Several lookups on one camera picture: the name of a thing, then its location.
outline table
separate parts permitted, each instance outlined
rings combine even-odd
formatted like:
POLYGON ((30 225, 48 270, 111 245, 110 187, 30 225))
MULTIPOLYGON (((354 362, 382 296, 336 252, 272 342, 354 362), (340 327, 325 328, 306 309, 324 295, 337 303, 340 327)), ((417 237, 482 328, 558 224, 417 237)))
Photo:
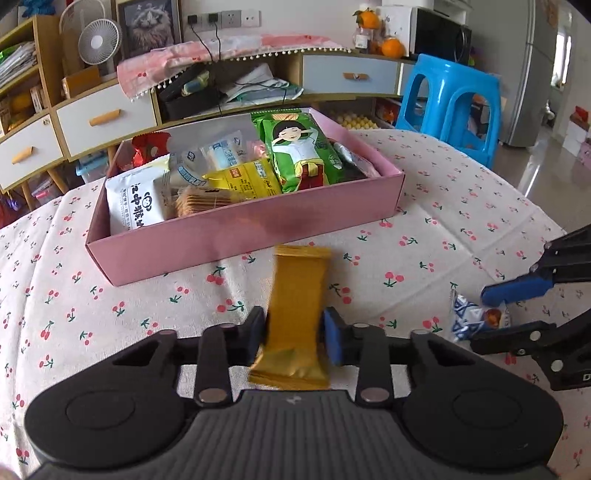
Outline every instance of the table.
MULTIPOLYGON (((452 287, 477 300, 484 285, 526 273, 545 241, 563 234, 507 182, 438 140, 393 130, 356 134, 404 169, 398 213, 295 242, 333 250, 326 304, 335 306, 347 322, 378 325, 391 336, 408 336, 416 328, 447 336, 452 287)), ((34 218, 0 232, 0 291, 11 292, 0 306, 0 320, 8 316, 5 332, 13 332, 7 336, 0 329, 0 364, 6 364, 7 372, 13 368, 8 378, 0 379, 0 461, 21 475, 38 465, 22 425, 27 405, 40 391, 156 330, 176 329, 186 337, 215 323, 240 323, 252 306, 266 307, 271 291, 272 249, 110 286, 83 245, 98 186, 95 182, 68 192, 61 202, 35 211, 34 218), (30 262, 32 253, 26 252, 37 250, 22 243, 17 248, 23 250, 7 258, 14 250, 12 244, 5 248, 5 242, 33 234, 42 243, 36 247, 39 258, 33 255, 30 262), (16 258, 28 269, 26 275, 14 266, 16 258)), ((510 310, 515 323, 563 323, 589 307, 591 289, 579 284, 555 288, 510 310)), ((548 388, 529 358, 489 359, 548 388)), ((405 369, 392 371, 396 395, 408 394, 405 369)), ((183 369, 181 395, 192 395, 192 375, 194 367, 183 369)), ((333 369, 331 375, 334 388, 353 392, 356 369, 333 369)), ((231 377, 235 393, 249 386, 245 368, 233 367, 231 377)), ((562 474, 591 468, 591 390, 553 395, 566 425, 550 466, 562 474)))

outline cartoon girl illustration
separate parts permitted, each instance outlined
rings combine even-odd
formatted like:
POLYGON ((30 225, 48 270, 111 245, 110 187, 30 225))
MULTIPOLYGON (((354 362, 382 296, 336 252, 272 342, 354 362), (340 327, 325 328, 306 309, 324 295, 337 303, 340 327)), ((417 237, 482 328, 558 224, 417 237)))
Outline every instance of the cartoon girl illustration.
POLYGON ((272 150, 286 153, 294 164, 295 176, 300 179, 297 190, 327 185, 324 162, 316 152, 318 130, 306 130, 295 120, 283 120, 273 129, 272 150))

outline white drawer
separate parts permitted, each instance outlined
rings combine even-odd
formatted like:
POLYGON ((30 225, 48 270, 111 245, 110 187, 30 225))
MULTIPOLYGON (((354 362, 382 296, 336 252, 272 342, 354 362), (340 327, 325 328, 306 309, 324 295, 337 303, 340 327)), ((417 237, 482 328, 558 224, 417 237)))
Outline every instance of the white drawer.
POLYGON ((72 157, 156 126, 150 95, 132 102, 118 84, 61 107, 57 116, 72 157), (117 110, 118 116, 91 126, 91 120, 117 110))
POLYGON ((51 118, 46 115, 0 144, 0 186, 6 191, 62 156, 51 118), (31 147, 31 155, 12 163, 13 158, 31 147))
MULTIPOLYGON (((414 65, 412 63, 401 63, 400 64, 400 78, 398 79, 398 88, 396 91, 397 95, 404 96, 407 91, 408 81, 411 73, 413 72, 414 65)), ((428 98, 429 97, 429 83, 423 80, 421 86, 418 89, 417 98, 428 98)))
POLYGON ((361 93, 393 95, 398 62, 338 55, 304 55, 305 93, 361 93))

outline refrigerator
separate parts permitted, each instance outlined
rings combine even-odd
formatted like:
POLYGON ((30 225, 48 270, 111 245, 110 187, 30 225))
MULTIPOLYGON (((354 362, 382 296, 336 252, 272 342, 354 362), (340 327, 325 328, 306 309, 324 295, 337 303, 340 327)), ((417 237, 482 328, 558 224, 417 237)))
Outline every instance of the refrigerator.
POLYGON ((477 66, 501 77, 499 140, 513 147, 535 145, 550 95, 558 32, 548 21, 548 1, 472 0, 477 66))

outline electric fan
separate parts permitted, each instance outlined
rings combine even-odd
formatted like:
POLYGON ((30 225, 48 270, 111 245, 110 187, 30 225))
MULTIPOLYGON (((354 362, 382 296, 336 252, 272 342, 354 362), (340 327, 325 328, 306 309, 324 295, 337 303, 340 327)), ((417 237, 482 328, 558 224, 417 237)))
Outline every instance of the electric fan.
POLYGON ((100 18, 90 22, 78 39, 78 54, 84 63, 98 65, 109 60, 121 46, 121 28, 117 22, 100 18))
POLYGON ((90 22, 104 18, 105 15, 105 6, 100 0, 74 0, 61 14, 59 23, 63 55, 61 63, 66 76, 85 68, 78 55, 76 42, 90 22))

